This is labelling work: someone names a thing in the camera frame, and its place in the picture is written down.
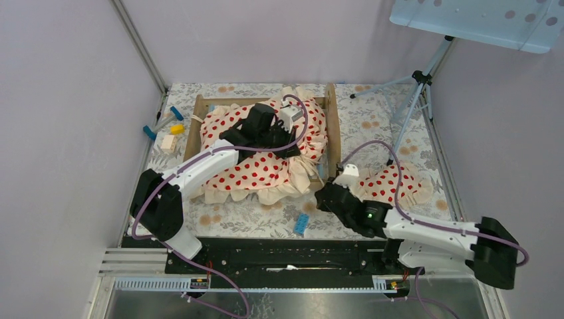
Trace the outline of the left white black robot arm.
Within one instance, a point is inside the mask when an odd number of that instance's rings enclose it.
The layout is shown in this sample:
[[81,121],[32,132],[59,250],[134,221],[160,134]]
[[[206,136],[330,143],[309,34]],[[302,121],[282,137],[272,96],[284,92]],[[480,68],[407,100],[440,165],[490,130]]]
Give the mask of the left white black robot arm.
[[165,172],[142,172],[130,206],[134,219],[131,235],[142,225],[149,239],[158,240],[181,255],[181,265],[191,273],[206,266],[201,242],[184,226],[183,197],[195,192],[215,175],[240,164],[257,152],[280,158],[299,154],[297,124],[307,123],[304,105],[284,104],[280,111],[256,103],[246,118],[219,134],[210,147]]

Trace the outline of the large strawberry print cushion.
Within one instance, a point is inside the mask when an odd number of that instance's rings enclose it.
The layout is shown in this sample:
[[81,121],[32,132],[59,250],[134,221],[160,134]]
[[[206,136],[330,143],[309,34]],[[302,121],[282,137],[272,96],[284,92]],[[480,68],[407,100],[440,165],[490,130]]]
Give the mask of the large strawberry print cushion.
[[307,111],[307,117],[294,125],[296,134],[302,136],[297,143],[300,154],[283,159],[272,152],[258,152],[216,174],[194,191],[191,198],[202,196],[205,203],[213,204],[228,198],[241,201],[254,193],[260,203],[272,205],[284,197],[301,197],[310,191],[311,180],[318,177],[317,165],[327,150],[327,117],[314,93],[301,86],[286,86],[264,104],[280,113],[282,97],[286,94],[291,95],[290,105],[296,106],[296,100],[300,99]]

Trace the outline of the wooden pet bed frame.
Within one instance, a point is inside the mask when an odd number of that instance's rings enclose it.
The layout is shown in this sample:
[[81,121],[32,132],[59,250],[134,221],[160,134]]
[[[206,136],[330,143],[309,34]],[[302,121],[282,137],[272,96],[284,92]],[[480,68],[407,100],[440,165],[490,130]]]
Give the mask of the wooden pet bed frame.
[[[194,110],[192,114],[198,118],[204,118],[208,112],[217,106],[230,106],[238,104],[240,106],[255,104],[265,101],[264,96],[250,98],[205,98],[201,94],[196,96]],[[327,119],[327,137],[328,144],[325,152],[317,166],[317,172],[320,178],[312,177],[311,187],[315,190],[322,187],[322,182],[330,177],[337,176],[337,165],[341,162],[341,132],[339,127],[339,115],[337,109],[337,99],[335,93],[335,85],[329,83],[325,86],[325,95],[323,97],[314,97],[315,102],[321,107]],[[194,157],[200,152],[201,138],[200,129],[202,124],[195,119],[190,122],[190,130],[188,132],[188,140],[186,142],[184,161]]]

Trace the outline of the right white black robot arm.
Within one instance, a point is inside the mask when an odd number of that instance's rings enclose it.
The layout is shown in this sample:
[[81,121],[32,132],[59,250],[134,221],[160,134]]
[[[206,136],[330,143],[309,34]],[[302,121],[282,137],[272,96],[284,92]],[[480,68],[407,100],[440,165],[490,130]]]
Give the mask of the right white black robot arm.
[[519,243],[497,220],[452,222],[402,214],[389,203],[362,201],[334,183],[315,192],[317,209],[333,213],[348,229],[366,238],[387,240],[381,256],[384,270],[405,267],[466,272],[495,288],[515,286]]

